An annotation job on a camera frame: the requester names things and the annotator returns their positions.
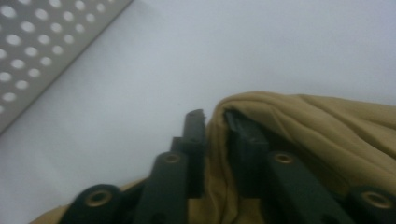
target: gray background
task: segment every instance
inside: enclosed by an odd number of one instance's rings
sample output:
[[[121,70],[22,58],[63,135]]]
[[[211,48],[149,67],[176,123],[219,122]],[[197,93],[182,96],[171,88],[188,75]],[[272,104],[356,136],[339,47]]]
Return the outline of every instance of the gray background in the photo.
[[[0,136],[0,222],[126,184],[244,91],[396,105],[396,3],[135,0]]]

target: brass screw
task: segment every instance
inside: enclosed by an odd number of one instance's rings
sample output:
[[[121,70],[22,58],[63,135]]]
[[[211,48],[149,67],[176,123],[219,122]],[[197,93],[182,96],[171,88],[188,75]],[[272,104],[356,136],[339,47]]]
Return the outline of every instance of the brass screw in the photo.
[[[293,157],[287,155],[287,154],[283,154],[283,153],[278,153],[275,155],[275,160],[280,162],[280,163],[284,163],[284,164],[290,164],[293,163]]]
[[[392,201],[388,198],[384,197],[383,195],[373,192],[373,191],[366,191],[361,194],[361,197],[369,203],[371,206],[382,208],[382,209],[390,209],[393,204]]]
[[[177,154],[170,154],[164,158],[167,163],[175,163],[180,161],[180,157]]]
[[[110,202],[111,198],[112,195],[108,190],[99,189],[88,195],[85,199],[85,204],[89,207],[98,207]]]

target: beige cloth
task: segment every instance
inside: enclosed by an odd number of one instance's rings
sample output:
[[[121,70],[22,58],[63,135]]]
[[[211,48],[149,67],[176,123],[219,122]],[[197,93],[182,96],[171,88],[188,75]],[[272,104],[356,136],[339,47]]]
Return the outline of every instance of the beige cloth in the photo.
[[[369,185],[396,195],[396,106],[310,95],[249,92],[219,103],[207,127],[206,196],[190,200],[190,223],[263,223],[258,200],[238,197],[227,162],[225,110],[237,110],[297,146],[328,189]],[[56,223],[64,208],[33,223]]]

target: perforated metal plate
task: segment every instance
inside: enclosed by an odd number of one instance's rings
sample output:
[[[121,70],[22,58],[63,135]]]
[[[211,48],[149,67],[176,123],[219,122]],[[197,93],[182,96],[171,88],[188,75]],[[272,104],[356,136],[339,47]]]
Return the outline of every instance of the perforated metal plate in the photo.
[[[0,133],[130,2],[0,1]]]

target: white surface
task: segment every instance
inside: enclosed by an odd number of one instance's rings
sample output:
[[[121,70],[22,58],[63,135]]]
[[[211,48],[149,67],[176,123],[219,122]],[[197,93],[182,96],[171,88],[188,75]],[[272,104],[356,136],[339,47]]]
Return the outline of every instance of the white surface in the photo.
[[[149,173],[243,91],[396,105],[394,1],[136,0],[0,137],[0,223]]]

